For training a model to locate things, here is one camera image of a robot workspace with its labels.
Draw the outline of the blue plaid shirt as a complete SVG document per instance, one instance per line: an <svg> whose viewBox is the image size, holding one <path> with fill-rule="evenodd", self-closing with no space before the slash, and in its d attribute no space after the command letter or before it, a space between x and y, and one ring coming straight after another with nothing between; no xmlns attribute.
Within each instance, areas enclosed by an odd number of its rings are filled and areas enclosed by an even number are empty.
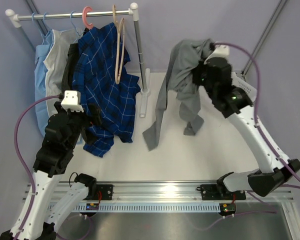
<svg viewBox="0 0 300 240"><path fill-rule="evenodd" d="M88 113L88 103L101 108L100 126L88 130L98 139L84 150L103 157L113 146L114 137L132 143L136 116L139 77L122 69L120 83L115 83L117 30L114 23L93 27L78 41L79 60L74 69L72 88L80 92L80 104Z"/></svg>

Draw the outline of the beige plastic hanger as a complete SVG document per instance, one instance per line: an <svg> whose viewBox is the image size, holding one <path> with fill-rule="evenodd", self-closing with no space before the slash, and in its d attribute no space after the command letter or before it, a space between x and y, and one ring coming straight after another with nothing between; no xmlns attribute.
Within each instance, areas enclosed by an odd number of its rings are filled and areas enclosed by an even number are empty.
<svg viewBox="0 0 300 240"><path fill-rule="evenodd" d="M118 85L121 80L124 56L125 56L125 19L122 18L120 21L117 20L116 5L112 6L112 17L113 23L116 27L117 32L117 45L116 45L116 58L115 58L115 70L114 70L114 81Z"/></svg>

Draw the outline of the grey shirt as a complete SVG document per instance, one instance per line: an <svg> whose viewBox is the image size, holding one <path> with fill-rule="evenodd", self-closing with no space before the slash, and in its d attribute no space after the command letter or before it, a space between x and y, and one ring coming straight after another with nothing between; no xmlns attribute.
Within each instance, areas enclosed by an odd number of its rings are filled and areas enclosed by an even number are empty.
<svg viewBox="0 0 300 240"><path fill-rule="evenodd" d="M142 135L149 151L158 147L164 112L168 107L168 92L177 93L180 101L179 117L186 122L183 134L194 136L204 124L199 116L201 100L199 86L193 83L193 70L201 60L205 60L211 53L210 44L213 41L183 39L171 50L167 72L160 87L155 106L155 120Z"/></svg>

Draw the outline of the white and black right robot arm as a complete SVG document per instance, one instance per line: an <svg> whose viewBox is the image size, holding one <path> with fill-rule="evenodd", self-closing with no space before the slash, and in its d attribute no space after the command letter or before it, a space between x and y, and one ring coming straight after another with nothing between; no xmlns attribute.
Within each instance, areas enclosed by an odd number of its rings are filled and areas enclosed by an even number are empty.
<svg viewBox="0 0 300 240"><path fill-rule="evenodd" d="M213 106L240 133L258 164L258 169L251 172L230 172L220 177L216 186L220 198L227 199L239 190L265 197L300 170L300 160L285 154L254 115L253 92L243 80L233 79L232 66L226 58L200 60L192 74L192 81L204 87Z"/></svg>

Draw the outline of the pink plastic hanger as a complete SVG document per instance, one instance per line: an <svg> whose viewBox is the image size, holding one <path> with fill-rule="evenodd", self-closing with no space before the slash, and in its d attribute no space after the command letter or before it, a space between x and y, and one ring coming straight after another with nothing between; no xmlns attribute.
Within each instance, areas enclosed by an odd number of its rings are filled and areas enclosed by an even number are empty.
<svg viewBox="0 0 300 240"><path fill-rule="evenodd" d="M88 20L87 20L87 17L88 17L88 13L90 13L92 11L92 7L91 6L85 6L82 10L82 22L83 22L83 25L85 26L85 28L91 30L94 25L92 23L89 23Z"/></svg>

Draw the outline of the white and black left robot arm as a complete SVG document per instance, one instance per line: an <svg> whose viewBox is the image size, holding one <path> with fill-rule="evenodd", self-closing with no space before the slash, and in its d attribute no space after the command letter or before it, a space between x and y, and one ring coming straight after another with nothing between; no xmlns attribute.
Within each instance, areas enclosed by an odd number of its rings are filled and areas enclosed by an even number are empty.
<svg viewBox="0 0 300 240"><path fill-rule="evenodd" d="M66 105L57 101L57 113L45 128L42 146L36 154L31 188L15 225L0 235L2 240L54 240L63 222L82 200L93 199L98 192L95 177L81 173L68 192L48 209L53 193L73 158L80 136L88 143L97 138L89 127L102 123L101 110L88 104L87 113L80 105Z"/></svg>

